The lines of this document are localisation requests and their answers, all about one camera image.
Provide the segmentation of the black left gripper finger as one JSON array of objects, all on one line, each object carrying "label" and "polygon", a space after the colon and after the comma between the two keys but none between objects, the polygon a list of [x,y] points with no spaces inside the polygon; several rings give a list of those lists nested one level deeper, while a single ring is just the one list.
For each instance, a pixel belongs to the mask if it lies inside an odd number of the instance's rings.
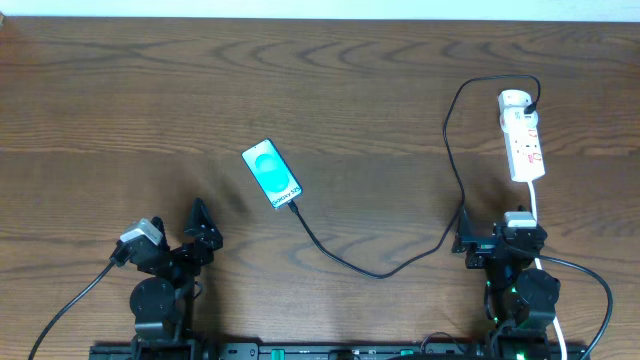
[{"label": "black left gripper finger", "polygon": [[161,250],[168,250],[169,245],[166,238],[163,220],[158,216],[154,216],[151,220],[151,224],[161,233],[161,239],[158,243],[158,247]]},{"label": "black left gripper finger", "polygon": [[194,199],[184,233],[194,238],[203,239],[214,239],[216,236],[214,223],[201,198]]}]

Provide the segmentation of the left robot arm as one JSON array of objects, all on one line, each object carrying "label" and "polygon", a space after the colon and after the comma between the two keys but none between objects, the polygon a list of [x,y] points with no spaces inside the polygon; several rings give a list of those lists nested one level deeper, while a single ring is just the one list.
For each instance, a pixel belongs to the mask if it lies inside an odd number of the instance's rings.
[{"label": "left robot arm", "polygon": [[192,328],[194,303],[203,291],[197,277],[223,246],[223,236],[200,198],[193,202],[184,233],[193,240],[172,249],[162,219],[143,218],[124,230],[110,256],[118,267],[131,263],[149,275],[129,299],[135,316],[133,359],[216,357],[215,349]]}]

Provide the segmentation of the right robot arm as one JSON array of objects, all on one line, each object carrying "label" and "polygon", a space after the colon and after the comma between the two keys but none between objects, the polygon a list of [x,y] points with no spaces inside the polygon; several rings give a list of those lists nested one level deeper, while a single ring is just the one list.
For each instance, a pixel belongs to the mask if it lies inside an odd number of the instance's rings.
[{"label": "right robot arm", "polygon": [[491,358],[551,357],[546,330],[556,318],[560,282],[534,264],[546,238],[523,208],[507,212],[489,236],[476,235],[466,209],[459,210],[452,251],[464,253],[465,266],[487,276],[484,311],[496,328],[485,337],[484,353]]}]

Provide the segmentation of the white power strip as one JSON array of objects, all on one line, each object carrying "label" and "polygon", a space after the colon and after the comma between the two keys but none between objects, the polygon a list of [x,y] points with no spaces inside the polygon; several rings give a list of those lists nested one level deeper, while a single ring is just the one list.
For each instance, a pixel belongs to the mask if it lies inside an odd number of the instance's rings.
[{"label": "white power strip", "polygon": [[545,168],[537,125],[536,110],[531,96],[522,90],[504,90],[498,96],[499,123],[504,134],[511,180],[533,182],[545,175]]}]

